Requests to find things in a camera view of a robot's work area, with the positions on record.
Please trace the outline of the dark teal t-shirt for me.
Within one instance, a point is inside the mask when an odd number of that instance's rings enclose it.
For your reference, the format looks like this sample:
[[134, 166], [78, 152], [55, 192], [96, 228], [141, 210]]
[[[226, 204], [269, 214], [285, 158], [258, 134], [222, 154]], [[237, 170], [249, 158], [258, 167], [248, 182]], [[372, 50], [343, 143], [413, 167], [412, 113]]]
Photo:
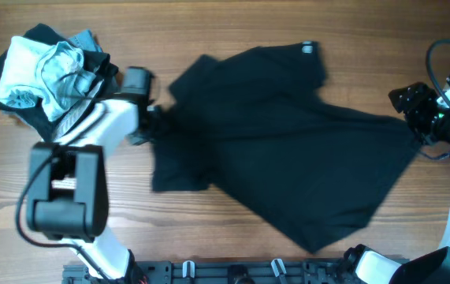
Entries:
[[325, 103], [320, 46], [197, 58], [154, 137], [156, 192], [215, 185], [308, 252], [368, 225], [420, 147], [404, 121]]

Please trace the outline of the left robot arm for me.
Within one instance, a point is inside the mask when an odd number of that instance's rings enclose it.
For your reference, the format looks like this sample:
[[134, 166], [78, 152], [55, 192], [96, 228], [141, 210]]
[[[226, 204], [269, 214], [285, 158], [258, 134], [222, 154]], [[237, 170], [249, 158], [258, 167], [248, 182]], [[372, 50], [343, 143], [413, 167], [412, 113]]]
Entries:
[[36, 247], [71, 249], [93, 282], [146, 283], [132, 251], [107, 226], [106, 159], [124, 138], [151, 140], [161, 112], [149, 100], [99, 101], [71, 132], [35, 144], [15, 210], [19, 235]]

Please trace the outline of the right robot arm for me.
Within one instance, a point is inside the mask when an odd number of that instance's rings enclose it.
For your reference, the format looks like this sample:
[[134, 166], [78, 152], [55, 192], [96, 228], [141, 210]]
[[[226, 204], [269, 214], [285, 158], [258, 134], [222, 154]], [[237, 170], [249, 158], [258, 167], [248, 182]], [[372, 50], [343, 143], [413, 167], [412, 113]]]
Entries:
[[[424, 144], [450, 144], [450, 76], [441, 91], [416, 83], [389, 93], [393, 107]], [[350, 248], [335, 270], [340, 283], [450, 284], [450, 208], [439, 248], [400, 263], [364, 245]]]

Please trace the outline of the grey blue garment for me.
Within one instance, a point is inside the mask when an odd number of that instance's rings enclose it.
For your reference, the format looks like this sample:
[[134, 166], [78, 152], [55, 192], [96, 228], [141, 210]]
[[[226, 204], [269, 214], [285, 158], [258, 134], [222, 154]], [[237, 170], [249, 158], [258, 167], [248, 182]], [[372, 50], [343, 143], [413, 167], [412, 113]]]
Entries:
[[90, 29], [85, 29], [78, 34], [69, 37], [68, 41], [74, 47], [78, 47], [82, 50], [102, 52], [102, 48], [95, 41], [95, 38]]

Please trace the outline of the black garment in pile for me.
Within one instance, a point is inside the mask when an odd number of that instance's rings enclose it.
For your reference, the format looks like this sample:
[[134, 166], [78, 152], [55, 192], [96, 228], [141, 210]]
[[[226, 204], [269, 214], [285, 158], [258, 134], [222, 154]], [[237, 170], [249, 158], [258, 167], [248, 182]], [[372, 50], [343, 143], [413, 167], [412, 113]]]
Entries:
[[[7, 53], [0, 56], [0, 80]], [[84, 50], [84, 68], [94, 72], [98, 78], [93, 85], [100, 83], [99, 94], [103, 95], [117, 90], [115, 79], [118, 67], [110, 62], [110, 55], [102, 52]], [[56, 121], [49, 121], [43, 112], [42, 103], [38, 102], [34, 107], [17, 109], [0, 103], [0, 110], [15, 114], [23, 122], [31, 126], [46, 141], [55, 139], [58, 134], [67, 133], [79, 121], [91, 112], [92, 106], [84, 102], [74, 106], [70, 111], [64, 113]]]

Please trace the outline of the light blue garment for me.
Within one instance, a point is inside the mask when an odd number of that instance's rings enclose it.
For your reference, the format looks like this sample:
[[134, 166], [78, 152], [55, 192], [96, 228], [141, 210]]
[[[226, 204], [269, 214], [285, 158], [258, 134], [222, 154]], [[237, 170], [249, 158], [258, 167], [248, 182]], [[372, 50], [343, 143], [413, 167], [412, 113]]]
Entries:
[[0, 79], [0, 103], [28, 109], [41, 103], [56, 121], [90, 90], [96, 78], [84, 68], [84, 52], [66, 41], [54, 45], [14, 36]]

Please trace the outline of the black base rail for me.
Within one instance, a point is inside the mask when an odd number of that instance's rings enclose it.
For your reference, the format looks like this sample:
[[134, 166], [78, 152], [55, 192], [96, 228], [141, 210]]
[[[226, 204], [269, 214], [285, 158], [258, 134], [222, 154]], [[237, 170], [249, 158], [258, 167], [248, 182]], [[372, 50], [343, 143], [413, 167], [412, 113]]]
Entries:
[[285, 272], [276, 276], [270, 261], [196, 263], [195, 277], [190, 281], [183, 276], [183, 264], [170, 261], [144, 261], [137, 265], [154, 284], [226, 284], [237, 283], [244, 278], [255, 283], [302, 284], [359, 284], [361, 280], [350, 273], [338, 275], [340, 259], [306, 259], [285, 261]]

